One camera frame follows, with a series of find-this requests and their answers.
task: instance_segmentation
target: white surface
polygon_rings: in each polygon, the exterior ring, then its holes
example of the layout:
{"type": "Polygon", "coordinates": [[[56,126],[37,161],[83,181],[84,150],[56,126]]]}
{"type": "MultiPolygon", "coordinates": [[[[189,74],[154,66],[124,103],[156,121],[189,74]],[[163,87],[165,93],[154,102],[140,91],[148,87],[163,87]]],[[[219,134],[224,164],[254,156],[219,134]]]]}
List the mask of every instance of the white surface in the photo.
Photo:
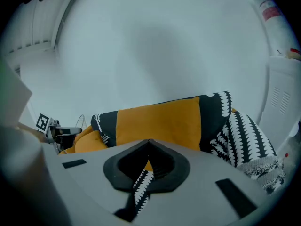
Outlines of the white surface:
{"type": "Polygon", "coordinates": [[[15,127],[32,95],[20,77],[0,60],[0,126],[15,127]]]}
{"type": "Polygon", "coordinates": [[[301,118],[301,62],[272,56],[267,102],[259,127],[276,151],[301,118]]]}
{"type": "Polygon", "coordinates": [[[299,130],[299,121],[296,122],[296,124],[293,126],[293,129],[291,130],[289,137],[294,137],[295,135],[297,135],[299,130]]]}
{"type": "Polygon", "coordinates": [[[19,119],[19,122],[26,125],[26,126],[29,126],[31,128],[36,128],[36,125],[33,121],[33,118],[29,112],[29,109],[28,107],[26,106],[21,114],[21,117],[19,119]]]}
{"type": "Polygon", "coordinates": [[[255,0],[255,2],[262,22],[267,29],[271,55],[285,57],[291,48],[300,50],[297,38],[283,14],[265,21],[263,12],[270,7],[277,6],[277,4],[273,0],[255,0]]]}
{"type": "MultiPolygon", "coordinates": [[[[257,207],[267,199],[265,191],[256,181],[221,158],[183,146],[158,142],[186,157],[190,172],[173,192],[152,194],[143,211],[134,219],[135,224],[194,226],[202,222],[203,225],[219,226],[238,220],[239,216],[215,184],[225,178],[229,178],[257,207]]],[[[87,195],[101,207],[114,213],[124,207],[128,193],[115,190],[102,168],[108,158],[137,143],[136,141],[97,152],[62,155],[59,159],[62,162],[84,159],[87,163],[67,171],[87,195]]]]}
{"type": "Polygon", "coordinates": [[[21,74],[35,113],[66,126],[223,90],[258,122],[265,103],[269,52],[253,0],[77,0],[58,48],[59,63],[35,58],[21,74]]]}
{"type": "Polygon", "coordinates": [[[31,0],[21,3],[12,15],[0,39],[0,53],[7,56],[12,68],[19,66],[23,56],[35,56],[41,48],[54,49],[62,10],[70,0],[31,0]]]}
{"type": "Polygon", "coordinates": [[[281,158],[284,163],[283,170],[286,174],[285,185],[289,185],[300,163],[301,144],[299,138],[299,136],[289,138],[285,146],[278,152],[278,157],[281,158]]]}
{"type": "Polygon", "coordinates": [[[93,198],[84,192],[70,173],[63,167],[60,157],[56,155],[54,149],[49,146],[49,144],[43,143],[42,145],[45,163],[48,168],[48,171],[45,170],[45,172],[47,177],[50,175],[57,193],[66,206],[68,217],[70,218],[70,225],[135,226],[135,224],[130,224],[113,216],[110,212],[99,206],[93,198]]]}

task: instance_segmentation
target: black and white fabric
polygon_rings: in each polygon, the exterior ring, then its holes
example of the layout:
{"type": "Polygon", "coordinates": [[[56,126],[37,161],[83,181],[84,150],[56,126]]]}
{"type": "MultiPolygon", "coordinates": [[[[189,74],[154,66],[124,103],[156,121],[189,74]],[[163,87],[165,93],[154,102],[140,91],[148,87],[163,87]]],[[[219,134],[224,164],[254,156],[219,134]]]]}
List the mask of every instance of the black and white fabric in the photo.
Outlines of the black and white fabric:
{"type": "Polygon", "coordinates": [[[269,194],[284,183],[283,163],[270,141],[253,120],[241,112],[231,114],[203,151],[224,159],[257,180],[269,194]]]}
{"type": "Polygon", "coordinates": [[[228,91],[199,96],[202,144],[209,143],[228,120],[232,112],[232,97],[228,91]]]}
{"type": "Polygon", "coordinates": [[[134,183],[134,199],[136,214],[138,215],[145,207],[149,200],[149,196],[146,193],[146,188],[154,179],[154,173],[152,171],[143,170],[137,181],[134,183]]]}
{"type": "Polygon", "coordinates": [[[92,120],[91,120],[91,125],[92,125],[94,130],[99,131],[99,134],[101,136],[101,139],[102,139],[103,143],[105,143],[108,147],[110,147],[109,145],[113,144],[112,143],[112,137],[115,137],[115,130],[109,130],[109,131],[106,131],[104,133],[104,131],[102,130],[102,128],[100,126],[100,124],[101,124],[100,123],[100,116],[101,116],[100,114],[93,115],[92,120]]]}

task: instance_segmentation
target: gray object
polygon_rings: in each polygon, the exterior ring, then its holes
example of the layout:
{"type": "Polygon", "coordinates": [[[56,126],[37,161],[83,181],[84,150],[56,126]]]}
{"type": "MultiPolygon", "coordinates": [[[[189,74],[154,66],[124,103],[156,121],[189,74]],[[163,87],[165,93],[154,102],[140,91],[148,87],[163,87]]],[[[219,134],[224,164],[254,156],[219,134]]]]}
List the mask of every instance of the gray object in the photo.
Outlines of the gray object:
{"type": "MultiPolygon", "coordinates": [[[[204,152],[161,142],[184,155],[191,171],[172,193],[152,194],[134,223],[147,225],[226,225],[239,220],[238,215],[215,182],[229,178],[256,206],[267,198],[264,190],[242,172],[222,159],[204,152]]],[[[126,204],[128,193],[115,190],[103,173],[105,161],[137,142],[90,153],[60,156],[62,162],[84,159],[87,163],[67,169],[77,184],[93,200],[111,213],[126,204]]]]}
{"type": "Polygon", "coordinates": [[[272,56],[269,73],[269,92],[259,127],[279,152],[301,118],[301,62],[272,56]]]}

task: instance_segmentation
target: cushion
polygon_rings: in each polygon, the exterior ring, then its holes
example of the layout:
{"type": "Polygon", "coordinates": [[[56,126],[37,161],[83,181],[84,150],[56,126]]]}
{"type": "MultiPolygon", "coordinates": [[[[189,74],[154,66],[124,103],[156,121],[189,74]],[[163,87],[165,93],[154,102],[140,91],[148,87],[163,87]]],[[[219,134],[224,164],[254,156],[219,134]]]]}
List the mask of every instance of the cushion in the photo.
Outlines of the cushion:
{"type": "Polygon", "coordinates": [[[100,138],[99,131],[95,130],[84,135],[75,144],[75,153],[85,153],[108,148],[100,138]]]}
{"type": "MultiPolygon", "coordinates": [[[[231,95],[228,91],[198,97],[200,117],[202,118],[202,137],[199,146],[202,149],[202,144],[208,144],[223,128],[230,117],[232,102],[231,95]]],[[[108,147],[116,146],[118,113],[118,111],[114,111],[92,116],[91,126],[94,130],[100,131],[103,142],[108,147]]]]}
{"type": "Polygon", "coordinates": [[[60,155],[92,152],[106,148],[108,147],[101,140],[99,131],[89,126],[75,137],[73,146],[61,151],[60,155]]]}
{"type": "Polygon", "coordinates": [[[200,150],[199,97],[141,106],[94,116],[103,142],[108,146],[157,139],[200,150]]]}

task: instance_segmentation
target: white wall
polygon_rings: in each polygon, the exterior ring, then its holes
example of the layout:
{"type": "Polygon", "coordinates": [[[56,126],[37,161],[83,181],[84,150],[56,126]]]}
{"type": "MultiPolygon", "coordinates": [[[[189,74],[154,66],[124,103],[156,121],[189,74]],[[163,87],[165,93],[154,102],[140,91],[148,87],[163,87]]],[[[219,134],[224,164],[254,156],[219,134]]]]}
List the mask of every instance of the white wall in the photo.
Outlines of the white wall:
{"type": "Polygon", "coordinates": [[[21,3],[0,36],[0,54],[13,69],[26,56],[54,49],[58,27],[71,0],[21,3]]]}
{"type": "Polygon", "coordinates": [[[19,119],[19,122],[26,126],[36,129],[35,121],[33,121],[33,118],[29,112],[28,106],[26,106],[24,108],[23,113],[19,119]]]}
{"type": "Polygon", "coordinates": [[[258,121],[269,52],[252,5],[77,0],[65,21],[57,63],[47,55],[21,66],[32,106],[73,126],[81,114],[227,89],[234,107],[258,121]]]}

